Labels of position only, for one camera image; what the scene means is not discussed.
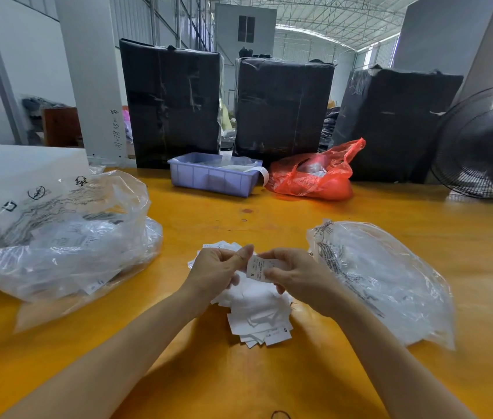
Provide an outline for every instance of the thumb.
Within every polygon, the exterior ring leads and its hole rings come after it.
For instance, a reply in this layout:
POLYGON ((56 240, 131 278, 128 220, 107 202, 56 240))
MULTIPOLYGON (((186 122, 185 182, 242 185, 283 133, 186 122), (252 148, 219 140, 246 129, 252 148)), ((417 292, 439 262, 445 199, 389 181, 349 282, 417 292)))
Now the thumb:
POLYGON ((246 269, 248 260, 252 257, 252 253, 254 253, 254 246, 252 244, 245 245, 226 260, 225 263, 229 264, 233 270, 246 269))
POLYGON ((289 278, 289 272, 278 267, 272 267, 264 270, 264 276, 268 281, 283 286, 287 278, 289 278))

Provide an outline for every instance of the wooden table surface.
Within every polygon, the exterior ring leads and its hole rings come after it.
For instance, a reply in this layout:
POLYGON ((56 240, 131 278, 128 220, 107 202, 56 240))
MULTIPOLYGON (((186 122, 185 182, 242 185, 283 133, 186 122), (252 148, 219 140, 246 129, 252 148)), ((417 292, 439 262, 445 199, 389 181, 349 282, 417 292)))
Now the wooden table surface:
MULTIPOLYGON (((0 293, 0 413, 175 291, 203 243, 253 243, 258 252, 306 248, 306 230, 330 218, 382 227, 445 276, 457 351, 429 342, 410 351, 479 417, 493 418, 493 203, 448 202, 444 188, 410 184, 355 184, 355 197, 340 203, 277 196, 260 186, 240 199, 173 188, 166 171, 131 172, 148 185, 149 215, 163 225, 162 253, 103 298, 16 335, 19 302, 0 293)), ((387 416, 332 320, 294 303, 293 338, 249 350, 231 334, 227 311, 212 306, 188 324, 114 417, 387 416)))

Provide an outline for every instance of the black fan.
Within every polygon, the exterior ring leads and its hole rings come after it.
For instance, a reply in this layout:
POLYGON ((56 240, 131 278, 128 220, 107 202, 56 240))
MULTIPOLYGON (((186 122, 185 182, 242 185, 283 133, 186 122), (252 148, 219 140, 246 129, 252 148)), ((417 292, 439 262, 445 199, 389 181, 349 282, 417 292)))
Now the black fan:
POLYGON ((493 199, 493 88, 452 107, 437 141, 434 176, 465 196, 493 199))

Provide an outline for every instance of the dark window on wall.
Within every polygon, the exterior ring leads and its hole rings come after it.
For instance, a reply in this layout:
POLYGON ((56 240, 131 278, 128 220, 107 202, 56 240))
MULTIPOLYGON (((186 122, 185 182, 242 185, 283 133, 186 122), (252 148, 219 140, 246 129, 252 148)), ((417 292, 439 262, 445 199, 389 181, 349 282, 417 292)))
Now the dark window on wall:
POLYGON ((240 42, 254 42, 254 22, 251 16, 239 16, 239 36, 240 42))

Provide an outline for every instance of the black box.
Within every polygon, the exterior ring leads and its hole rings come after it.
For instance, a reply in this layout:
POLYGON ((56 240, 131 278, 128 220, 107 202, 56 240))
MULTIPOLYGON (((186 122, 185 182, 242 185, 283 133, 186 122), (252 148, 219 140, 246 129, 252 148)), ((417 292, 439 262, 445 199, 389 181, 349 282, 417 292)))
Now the black box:
POLYGON ((136 164, 169 168, 193 151, 219 154, 219 53, 120 40, 136 164))
POLYGON ((244 57, 236 70, 236 154, 267 164, 316 152, 334 65, 244 57))
POLYGON ((423 183, 436 151, 435 131, 464 77, 382 69, 351 72, 334 145, 364 138, 352 180, 423 183))

